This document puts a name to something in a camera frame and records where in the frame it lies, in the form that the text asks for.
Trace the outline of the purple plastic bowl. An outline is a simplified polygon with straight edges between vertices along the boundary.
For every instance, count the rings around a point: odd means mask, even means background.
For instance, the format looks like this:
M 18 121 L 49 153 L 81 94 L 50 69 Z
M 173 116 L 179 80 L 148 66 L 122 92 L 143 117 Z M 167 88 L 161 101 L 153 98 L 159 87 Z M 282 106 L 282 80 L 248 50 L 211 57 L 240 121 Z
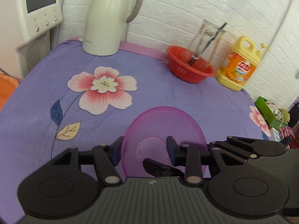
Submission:
M 146 158 L 171 165 L 166 147 L 169 136 L 178 145 L 192 144 L 207 151 L 203 132 L 189 114 L 174 107 L 155 107 L 140 114 L 125 133 L 121 149 L 125 176 L 150 178 L 143 168 Z

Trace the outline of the green cardboard box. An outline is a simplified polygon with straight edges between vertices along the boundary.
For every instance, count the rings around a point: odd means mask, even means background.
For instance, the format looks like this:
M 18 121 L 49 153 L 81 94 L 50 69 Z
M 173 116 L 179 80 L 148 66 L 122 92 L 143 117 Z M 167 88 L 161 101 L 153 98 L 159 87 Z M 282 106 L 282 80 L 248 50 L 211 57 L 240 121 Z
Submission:
M 270 107 L 266 103 L 266 99 L 264 99 L 263 97 L 258 97 L 254 104 L 270 127 L 282 129 L 288 126 L 287 122 L 275 116 L 275 114 L 271 111 Z

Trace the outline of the purple floral tablecloth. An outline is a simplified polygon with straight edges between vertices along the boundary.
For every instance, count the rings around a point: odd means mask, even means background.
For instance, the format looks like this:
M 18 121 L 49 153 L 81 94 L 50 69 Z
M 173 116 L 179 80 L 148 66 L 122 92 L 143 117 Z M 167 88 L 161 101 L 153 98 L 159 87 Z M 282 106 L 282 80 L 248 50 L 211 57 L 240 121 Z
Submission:
M 67 82 L 81 72 L 110 67 L 132 76 L 137 90 L 124 110 L 109 107 L 92 115 L 80 109 L 80 93 Z M 23 216 L 17 199 L 19 183 L 66 148 L 90 150 L 125 134 L 146 110 L 170 106 L 189 114 L 207 142 L 227 136 L 264 139 L 250 118 L 253 101 L 246 91 L 232 91 L 209 77 L 198 84 L 173 75 L 167 64 L 120 50 L 109 57 L 85 53 L 79 41 L 65 41 L 45 57 L 20 83 L 1 111 L 1 219 L 16 223 Z

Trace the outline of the yellow dish soap bottle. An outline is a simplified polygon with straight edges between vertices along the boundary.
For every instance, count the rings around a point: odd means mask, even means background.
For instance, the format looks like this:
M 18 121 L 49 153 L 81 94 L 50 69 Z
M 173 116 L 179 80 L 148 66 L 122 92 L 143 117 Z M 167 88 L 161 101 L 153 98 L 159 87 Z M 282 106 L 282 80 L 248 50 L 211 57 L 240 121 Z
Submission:
M 215 75 L 217 81 L 230 90 L 240 91 L 253 75 L 263 57 L 263 51 L 247 36 L 240 36 Z

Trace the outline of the red plastic colander basket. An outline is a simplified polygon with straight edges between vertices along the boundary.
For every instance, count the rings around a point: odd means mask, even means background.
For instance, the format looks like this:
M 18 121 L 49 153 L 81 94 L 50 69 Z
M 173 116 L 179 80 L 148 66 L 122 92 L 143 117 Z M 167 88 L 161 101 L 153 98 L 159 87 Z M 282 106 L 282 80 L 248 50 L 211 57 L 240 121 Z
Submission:
M 200 58 L 194 65 L 190 66 L 183 61 L 185 48 L 180 46 L 169 46 L 167 48 L 168 67 L 179 79 L 193 84 L 204 81 L 207 77 L 214 77 L 215 70 L 206 60 Z

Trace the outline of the orange plastic basin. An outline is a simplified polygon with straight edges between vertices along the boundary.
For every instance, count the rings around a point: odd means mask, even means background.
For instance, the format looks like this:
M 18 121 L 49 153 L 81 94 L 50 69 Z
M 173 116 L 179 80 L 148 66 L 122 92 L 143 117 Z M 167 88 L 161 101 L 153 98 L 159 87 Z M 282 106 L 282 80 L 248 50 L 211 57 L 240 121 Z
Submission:
M 18 87 L 19 82 L 5 74 L 0 76 L 0 109 L 3 108 L 7 100 Z

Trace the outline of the white thermos kettle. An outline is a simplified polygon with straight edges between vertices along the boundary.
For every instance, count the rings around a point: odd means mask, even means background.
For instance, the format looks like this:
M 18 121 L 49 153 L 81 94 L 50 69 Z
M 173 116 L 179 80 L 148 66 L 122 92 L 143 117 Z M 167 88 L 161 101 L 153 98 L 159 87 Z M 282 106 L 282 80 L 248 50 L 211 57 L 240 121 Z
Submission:
M 138 15 L 143 0 L 92 0 L 87 12 L 83 50 L 96 56 L 118 52 L 126 24 Z

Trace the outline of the white water dispenser machine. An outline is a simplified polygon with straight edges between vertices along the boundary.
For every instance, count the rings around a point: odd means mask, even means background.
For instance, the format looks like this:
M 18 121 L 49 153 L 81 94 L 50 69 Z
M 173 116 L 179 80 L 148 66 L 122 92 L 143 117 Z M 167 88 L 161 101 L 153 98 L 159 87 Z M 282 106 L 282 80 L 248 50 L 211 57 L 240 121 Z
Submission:
M 1 0 L 1 72 L 22 81 L 51 50 L 60 0 Z

